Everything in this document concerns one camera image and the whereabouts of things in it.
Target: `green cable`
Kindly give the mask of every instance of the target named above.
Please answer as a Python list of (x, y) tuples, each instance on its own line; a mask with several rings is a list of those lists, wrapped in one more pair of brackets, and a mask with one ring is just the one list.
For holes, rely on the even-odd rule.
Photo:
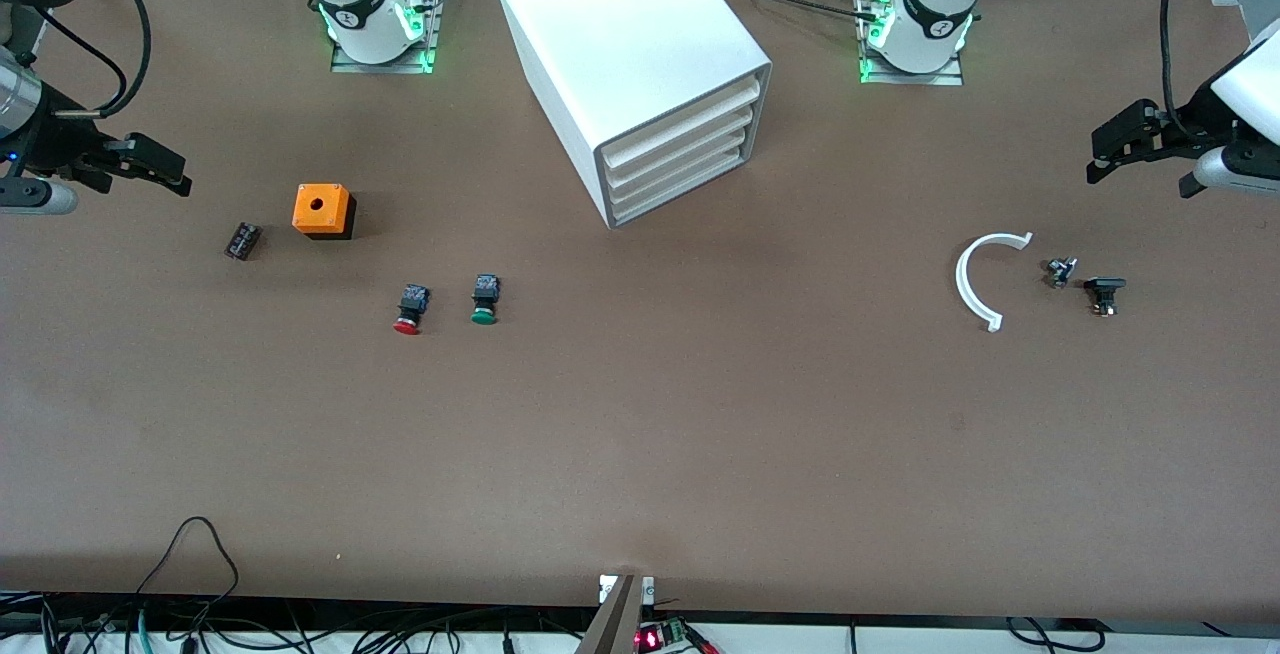
[(147, 639), (147, 613), (138, 610), (138, 639), (142, 640), (142, 654), (155, 654), (151, 651), (151, 640)]

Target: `white curved plastic part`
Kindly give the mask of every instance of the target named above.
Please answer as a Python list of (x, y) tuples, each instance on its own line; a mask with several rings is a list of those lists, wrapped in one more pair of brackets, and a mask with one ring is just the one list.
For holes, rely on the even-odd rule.
[(964, 250), (964, 253), (960, 253), (960, 261), (956, 262), (956, 289), (960, 289), (960, 298), (964, 299), (965, 306), (972, 308), (979, 317), (987, 320), (987, 331), (1000, 331), (1000, 324), (1005, 316), (983, 305), (978, 294), (973, 293), (973, 285), (969, 285), (969, 256), (983, 244), (1005, 244), (1005, 247), (1024, 250), (1029, 243), (1032, 243), (1030, 232), (1027, 235), (996, 233), (979, 235), (979, 238), (973, 241), (973, 244), (969, 244), (968, 250)]

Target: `orange box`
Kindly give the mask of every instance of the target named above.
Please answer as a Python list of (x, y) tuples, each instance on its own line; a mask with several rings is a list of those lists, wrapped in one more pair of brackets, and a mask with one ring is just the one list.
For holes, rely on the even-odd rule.
[(356, 197), (343, 184), (302, 184), (293, 202), (293, 229), (311, 239), (351, 239)]

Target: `brown table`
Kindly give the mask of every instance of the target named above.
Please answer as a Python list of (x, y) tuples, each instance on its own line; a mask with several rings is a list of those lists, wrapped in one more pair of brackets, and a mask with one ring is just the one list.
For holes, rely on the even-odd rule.
[[(959, 90), (860, 86), (846, 20), (728, 0), (774, 61), (755, 157), (621, 230), (497, 0), (451, 0), (421, 77), (329, 74), (305, 1), (147, 0), (106, 129), (192, 198), (0, 218), (4, 587), (132, 590), (202, 513), (246, 594), (585, 604), (634, 567), (689, 608), (1280, 622), (1280, 207), (1181, 202), (1187, 163), (1084, 184), (1158, 97), (1157, 0), (983, 0)], [(1187, 97), (1244, 26), (1172, 6)], [(127, 0), (64, 17), (136, 61)], [(86, 102), (95, 67), (38, 63)], [(357, 195), (355, 241), (291, 229), (303, 180)], [(992, 230), (1036, 233), (974, 257), (995, 335), (952, 285)], [(1055, 256), (1128, 276), (1120, 315)], [(156, 589), (224, 582), (193, 535)]]

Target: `black label on robot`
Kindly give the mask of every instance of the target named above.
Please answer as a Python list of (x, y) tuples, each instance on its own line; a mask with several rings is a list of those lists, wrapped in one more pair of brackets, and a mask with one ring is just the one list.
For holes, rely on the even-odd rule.
[(319, 1), (320, 6), (324, 6), (324, 12), (328, 13), (329, 19), (337, 22), (343, 29), (364, 29), (369, 15), (380, 10), (383, 3), (387, 3), (387, 0), (360, 0), (338, 6), (338, 4), (330, 4), (324, 0)]
[(973, 6), (966, 8), (966, 10), (960, 13), (954, 13), (954, 15), (945, 15), (945, 13), (938, 13), (931, 10), (931, 8), (924, 6), (920, 0), (902, 0), (906, 3), (906, 13), (919, 22), (920, 29), (924, 29), (925, 38), (947, 38), (956, 26), (964, 24), (965, 19), (969, 19), (969, 12), (973, 12)]

